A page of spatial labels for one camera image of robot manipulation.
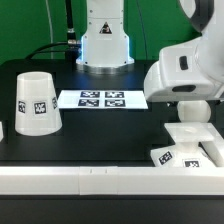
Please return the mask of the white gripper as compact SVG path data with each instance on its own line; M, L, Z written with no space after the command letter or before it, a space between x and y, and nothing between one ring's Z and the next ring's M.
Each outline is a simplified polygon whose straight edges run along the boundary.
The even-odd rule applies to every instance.
M224 81L196 63L200 38L163 48L147 72L144 95L150 102L224 100Z

